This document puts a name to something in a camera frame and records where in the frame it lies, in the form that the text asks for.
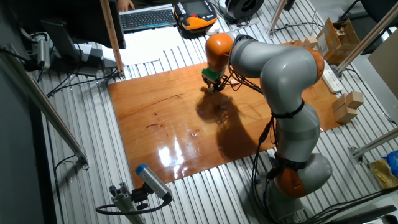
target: black stand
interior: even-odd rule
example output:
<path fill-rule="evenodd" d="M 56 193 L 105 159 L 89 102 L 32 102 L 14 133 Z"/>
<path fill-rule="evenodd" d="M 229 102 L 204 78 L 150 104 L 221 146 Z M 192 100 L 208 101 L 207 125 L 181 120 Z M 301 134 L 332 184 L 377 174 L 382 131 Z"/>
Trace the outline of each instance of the black stand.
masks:
<path fill-rule="evenodd" d="M 60 73 L 78 73 L 96 77 L 97 71 L 105 62 L 102 60 L 102 50 L 91 49 L 90 54 L 85 55 L 77 50 L 66 29 L 66 22 L 59 19 L 41 20 L 44 29 L 49 34 L 54 46 L 56 46 L 60 57 L 52 54 L 50 58 L 50 69 Z"/>
<path fill-rule="evenodd" d="M 80 53 L 83 54 L 82 58 L 86 57 L 82 51 L 80 51 Z M 102 56 L 102 50 L 91 49 L 87 61 L 81 61 L 76 65 L 74 63 L 67 63 L 63 58 L 59 58 L 55 54 L 52 54 L 50 58 L 50 69 L 60 73 L 78 73 L 79 75 L 95 77 L 97 71 L 101 69 L 101 65 L 104 64 L 104 60 L 101 59 Z"/>

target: wooden board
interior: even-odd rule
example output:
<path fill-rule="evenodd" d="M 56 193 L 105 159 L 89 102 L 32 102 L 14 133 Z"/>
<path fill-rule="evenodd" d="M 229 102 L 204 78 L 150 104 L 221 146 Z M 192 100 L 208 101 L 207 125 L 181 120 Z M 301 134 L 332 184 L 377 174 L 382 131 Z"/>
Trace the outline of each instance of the wooden board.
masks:
<path fill-rule="evenodd" d="M 271 118 L 264 97 L 246 86 L 238 91 L 227 86 L 209 95 L 201 77 L 205 67 L 203 63 L 109 85 L 136 187 L 142 180 L 135 169 L 142 163 L 171 182 L 255 153 Z M 339 126 L 332 109 L 336 96 L 323 79 L 302 97 L 317 111 L 322 130 Z M 272 147 L 268 138 L 261 149 Z"/>

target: orange device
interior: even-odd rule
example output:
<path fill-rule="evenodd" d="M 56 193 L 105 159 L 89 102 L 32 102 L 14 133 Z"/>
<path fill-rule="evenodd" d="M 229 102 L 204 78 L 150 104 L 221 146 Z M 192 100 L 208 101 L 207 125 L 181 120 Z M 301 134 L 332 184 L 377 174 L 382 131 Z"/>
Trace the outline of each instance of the orange device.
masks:
<path fill-rule="evenodd" d="M 205 31 L 217 21 L 214 7 L 206 0 L 178 2 L 174 13 L 180 27 L 190 32 Z"/>
<path fill-rule="evenodd" d="M 225 87 L 221 79 L 226 77 L 225 70 L 233 43 L 232 37 L 225 33 L 212 35 L 206 41 L 207 68 L 201 74 L 203 80 L 217 91 Z"/>

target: wooden block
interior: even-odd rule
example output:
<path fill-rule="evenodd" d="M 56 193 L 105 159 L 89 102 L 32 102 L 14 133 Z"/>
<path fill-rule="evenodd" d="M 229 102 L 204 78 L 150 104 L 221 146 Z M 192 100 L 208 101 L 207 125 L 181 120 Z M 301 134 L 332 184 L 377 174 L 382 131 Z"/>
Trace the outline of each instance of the wooden block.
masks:
<path fill-rule="evenodd" d="M 357 109 L 347 107 L 346 103 L 335 112 L 335 121 L 339 124 L 346 124 L 358 115 Z"/>
<path fill-rule="evenodd" d="M 344 31 L 341 30 L 337 30 L 336 32 L 338 39 L 341 41 L 343 40 L 344 37 L 346 37 L 346 33 Z"/>
<path fill-rule="evenodd" d="M 338 109 L 341 108 L 346 103 L 346 96 L 347 93 L 342 94 L 334 103 L 333 103 L 333 112 L 336 112 Z"/>
<path fill-rule="evenodd" d="M 296 46 L 304 47 L 304 43 L 301 40 L 296 40 L 295 44 L 296 44 Z"/>
<path fill-rule="evenodd" d="M 363 104 L 363 94 L 357 91 L 352 91 L 346 97 L 347 107 L 358 109 Z"/>
<path fill-rule="evenodd" d="M 318 45 L 318 40 L 316 37 L 311 36 L 311 37 L 307 37 L 304 40 L 304 46 L 308 47 L 308 48 L 314 48 L 316 45 Z"/>

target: orange cap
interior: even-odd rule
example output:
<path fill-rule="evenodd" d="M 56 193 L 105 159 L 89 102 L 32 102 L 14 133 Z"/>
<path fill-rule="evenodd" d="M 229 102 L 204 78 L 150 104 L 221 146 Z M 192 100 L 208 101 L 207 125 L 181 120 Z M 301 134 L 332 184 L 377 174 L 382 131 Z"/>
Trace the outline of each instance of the orange cap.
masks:
<path fill-rule="evenodd" d="M 212 35 L 206 41 L 207 62 L 211 70 L 217 72 L 226 67 L 233 43 L 232 37 L 225 33 Z"/>

